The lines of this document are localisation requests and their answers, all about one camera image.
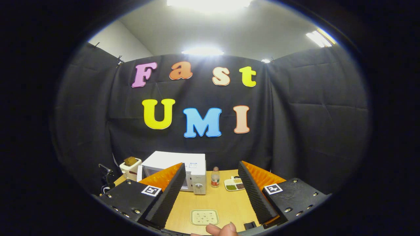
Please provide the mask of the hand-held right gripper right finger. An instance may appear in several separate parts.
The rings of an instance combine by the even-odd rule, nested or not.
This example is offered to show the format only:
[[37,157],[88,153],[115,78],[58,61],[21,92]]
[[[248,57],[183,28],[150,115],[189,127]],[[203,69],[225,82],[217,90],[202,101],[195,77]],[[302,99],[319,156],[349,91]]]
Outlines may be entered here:
[[330,197],[299,178],[286,180],[245,161],[239,162],[238,174],[263,226],[295,221]]

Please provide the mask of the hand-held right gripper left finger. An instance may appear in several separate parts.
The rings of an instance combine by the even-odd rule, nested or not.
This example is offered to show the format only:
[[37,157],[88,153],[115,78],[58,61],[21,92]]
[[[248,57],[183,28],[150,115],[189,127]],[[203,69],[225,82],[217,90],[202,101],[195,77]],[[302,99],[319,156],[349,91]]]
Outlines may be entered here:
[[98,200],[123,218],[162,229],[185,177],[185,164],[177,163],[141,181],[126,180]]

